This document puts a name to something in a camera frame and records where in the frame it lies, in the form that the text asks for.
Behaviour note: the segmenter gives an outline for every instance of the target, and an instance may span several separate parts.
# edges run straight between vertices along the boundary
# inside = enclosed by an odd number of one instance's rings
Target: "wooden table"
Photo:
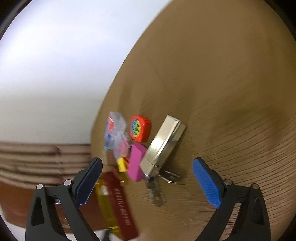
[[[126,186],[139,240],[195,240],[205,227],[215,209],[192,172],[199,156],[222,178],[258,183],[272,240],[281,236],[296,213],[295,57],[295,40],[264,1],[174,0],[155,19],[111,85],[91,141],[102,156],[109,111],[149,118],[148,145],[167,115],[187,125],[166,163],[184,179],[160,181],[165,205],[151,204],[144,182]]]

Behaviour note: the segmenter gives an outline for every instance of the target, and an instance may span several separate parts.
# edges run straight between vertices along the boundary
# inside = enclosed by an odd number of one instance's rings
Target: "white surface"
[[[88,143],[121,64],[168,2],[33,0],[0,41],[0,141]]]

